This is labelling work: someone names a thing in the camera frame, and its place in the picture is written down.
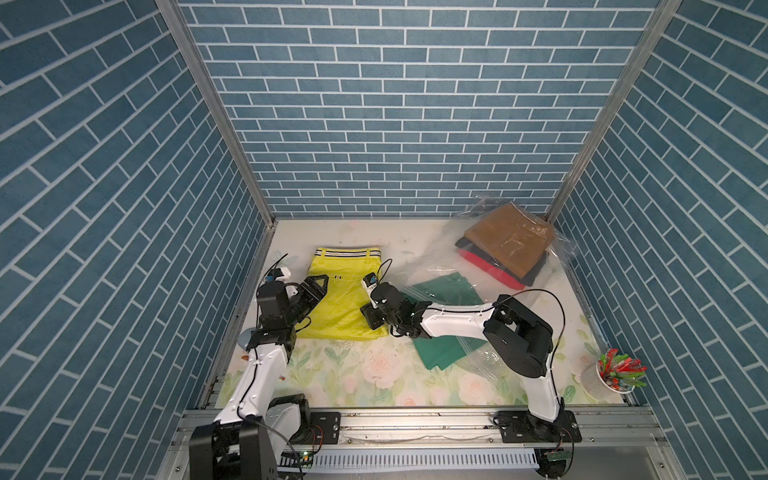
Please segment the neon yellow garment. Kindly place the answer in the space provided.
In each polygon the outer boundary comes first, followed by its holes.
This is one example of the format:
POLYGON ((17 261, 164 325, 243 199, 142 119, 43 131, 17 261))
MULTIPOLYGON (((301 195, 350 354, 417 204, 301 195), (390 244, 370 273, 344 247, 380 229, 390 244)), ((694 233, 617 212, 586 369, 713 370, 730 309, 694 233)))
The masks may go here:
POLYGON ((388 335, 384 327, 371 329, 360 309, 369 303, 362 280, 381 266, 379 248, 318 247, 308 275, 327 275, 327 293, 310 313, 311 324, 300 338, 373 341, 388 335))

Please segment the dark green garment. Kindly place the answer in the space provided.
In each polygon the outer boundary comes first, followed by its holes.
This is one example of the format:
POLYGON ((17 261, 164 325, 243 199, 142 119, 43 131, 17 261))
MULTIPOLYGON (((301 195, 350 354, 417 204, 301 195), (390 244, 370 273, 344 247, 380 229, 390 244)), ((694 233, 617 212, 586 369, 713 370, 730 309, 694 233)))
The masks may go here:
MULTIPOLYGON (((432 301, 443 305, 471 306, 483 302, 470 282, 457 272, 407 286, 404 295, 414 303, 432 301)), ((427 370, 444 371, 486 345, 487 341, 440 336, 433 339, 416 338, 413 344, 427 370)))

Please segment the clear plastic vacuum bag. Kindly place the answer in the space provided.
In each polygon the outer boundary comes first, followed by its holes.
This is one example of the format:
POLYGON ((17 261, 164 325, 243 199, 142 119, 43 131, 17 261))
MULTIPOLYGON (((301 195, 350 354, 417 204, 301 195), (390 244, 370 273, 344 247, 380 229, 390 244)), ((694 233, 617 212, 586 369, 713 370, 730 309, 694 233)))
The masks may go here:
POLYGON ((395 271, 397 283, 416 301, 413 318, 403 320, 403 333, 433 337, 420 323, 433 311, 494 318, 518 326, 516 335, 487 337, 456 329, 440 334, 489 341, 513 371, 531 378, 542 373, 544 332, 551 325, 516 296, 537 291, 534 283, 557 239, 553 225, 514 203, 483 203, 417 238, 426 242, 424 251, 395 271))

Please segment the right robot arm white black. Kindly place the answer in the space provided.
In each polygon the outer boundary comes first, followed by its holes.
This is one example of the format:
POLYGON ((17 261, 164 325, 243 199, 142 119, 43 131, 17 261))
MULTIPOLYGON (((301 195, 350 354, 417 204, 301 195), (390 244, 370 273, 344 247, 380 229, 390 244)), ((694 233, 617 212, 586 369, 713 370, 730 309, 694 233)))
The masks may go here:
POLYGON ((515 296, 502 294, 483 305, 446 306, 412 302, 374 274, 362 284, 369 303, 361 312, 371 329, 385 325, 392 336, 412 339, 453 336, 484 340, 522 378, 528 414, 550 424, 558 419, 562 401, 552 373, 553 329, 515 296))

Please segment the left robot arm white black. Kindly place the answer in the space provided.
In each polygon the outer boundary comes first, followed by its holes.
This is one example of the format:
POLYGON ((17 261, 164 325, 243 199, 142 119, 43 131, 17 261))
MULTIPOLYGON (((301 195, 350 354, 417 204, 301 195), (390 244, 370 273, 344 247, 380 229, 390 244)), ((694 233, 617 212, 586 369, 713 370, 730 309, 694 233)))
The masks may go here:
POLYGON ((328 285, 326 275, 296 283, 287 271, 275 269, 257 288, 258 320, 245 346, 246 369, 213 422, 191 435, 192 479, 278 479, 286 449, 303 472, 291 440, 311 433, 308 400, 303 394, 277 398, 275 389, 295 349, 297 326, 324 299, 328 285))

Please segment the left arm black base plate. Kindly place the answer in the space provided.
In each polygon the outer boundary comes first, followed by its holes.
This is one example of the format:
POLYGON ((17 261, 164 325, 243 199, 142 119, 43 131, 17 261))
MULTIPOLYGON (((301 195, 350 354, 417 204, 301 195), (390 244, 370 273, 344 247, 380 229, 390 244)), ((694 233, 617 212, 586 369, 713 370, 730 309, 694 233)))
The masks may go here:
POLYGON ((341 413, 339 411, 315 411, 302 413, 301 426, 294 441, 299 444, 318 443, 336 445, 339 442, 341 413))

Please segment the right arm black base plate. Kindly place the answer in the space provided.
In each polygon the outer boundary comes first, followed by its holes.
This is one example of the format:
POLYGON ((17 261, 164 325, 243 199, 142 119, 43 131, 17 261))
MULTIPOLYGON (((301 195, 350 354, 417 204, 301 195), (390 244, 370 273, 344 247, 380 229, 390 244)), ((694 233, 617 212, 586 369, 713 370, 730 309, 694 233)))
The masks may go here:
POLYGON ((558 417, 548 422, 527 410, 499 411, 492 423, 501 431, 503 443, 579 443, 582 435, 572 411, 561 410, 558 417))

